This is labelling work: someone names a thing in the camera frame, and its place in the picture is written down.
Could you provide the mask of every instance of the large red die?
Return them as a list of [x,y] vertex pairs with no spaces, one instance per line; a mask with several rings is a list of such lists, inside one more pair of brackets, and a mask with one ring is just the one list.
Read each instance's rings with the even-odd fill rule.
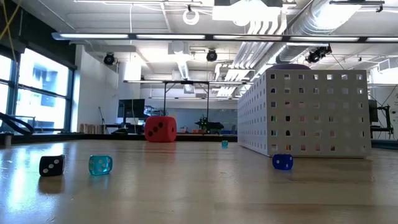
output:
[[145,122],[145,138],[149,142],[174,142],[177,124],[173,117],[150,116]]

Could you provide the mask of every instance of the translucent teal die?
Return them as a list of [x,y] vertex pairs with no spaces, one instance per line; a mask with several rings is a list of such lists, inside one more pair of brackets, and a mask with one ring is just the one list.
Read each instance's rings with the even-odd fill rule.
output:
[[228,141],[222,141],[222,142],[221,142],[221,147],[222,147],[223,149],[227,149],[227,148],[228,148]]
[[90,156],[88,161],[88,170],[92,175],[105,175],[109,174],[112,170],[113,161],[112,157],[103,156]]

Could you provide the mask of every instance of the die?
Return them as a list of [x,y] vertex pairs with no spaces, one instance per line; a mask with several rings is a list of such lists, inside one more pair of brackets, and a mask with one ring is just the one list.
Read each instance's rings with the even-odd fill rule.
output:
[[149,142],[174,142],[177,124],[173,117],[150,116],[145,123],[145,138]]
[[227,149],[228,148],[228,141],[222,141],[221,142],[221,147],[223,148],[223,149]]
[[88,160],[88,171],[92,175],[109,174],[112,170],[112,157],[107,155],[91,155]]
[[65,155],[42,156],[39,164],[39,174],[42,177],[62,175],[65,168]]
[[272,157],[272,165],[275,169],[290,170],[293,167],[293,157],[290,154],[275,154]]

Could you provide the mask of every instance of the black die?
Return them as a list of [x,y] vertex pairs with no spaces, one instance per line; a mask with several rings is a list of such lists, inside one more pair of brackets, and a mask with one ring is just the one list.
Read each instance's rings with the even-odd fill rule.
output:
[[65,167],[65,155],[42,156],[40,159],[39,173],[43,177],[62,175]]

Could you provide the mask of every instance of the ceiling light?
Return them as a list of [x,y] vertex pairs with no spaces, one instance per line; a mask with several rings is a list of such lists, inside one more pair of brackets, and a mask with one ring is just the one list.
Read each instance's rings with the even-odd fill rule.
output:
[[398,37],[369,37],[367,42],[398,42]]
[[291,41],[356,42],[359,37],[291,37]]
[[204,40],[204,35],[193,35],[193,34],[137,34],[137,39],[165,39],[165,40],[187,40],[187,39],[198,39]]
[[298,43],[298,42],[288,42],[286,43],[288,46],[314,46],[314,47],[327,47],[329,46],[328,43]]
[[163,83],[163,81],[155,80],[125,80],[126,83]]
[[75,2],[80,3],[104,3],[104,4],[171,4],[171,5],[191,5],[191,6],[201,6],[202,2],[200,1],[115,1],[115,0],[74,0]]
[[129,38],[127,34],[59,34],[59,36],[64,39],[128,39]]
[[280,36],[274,35],[214,35],[215,40],[253,40],[253,41],[279,41],[282,40]]
[[209,84],[241,85],[243,82],[209,82]]

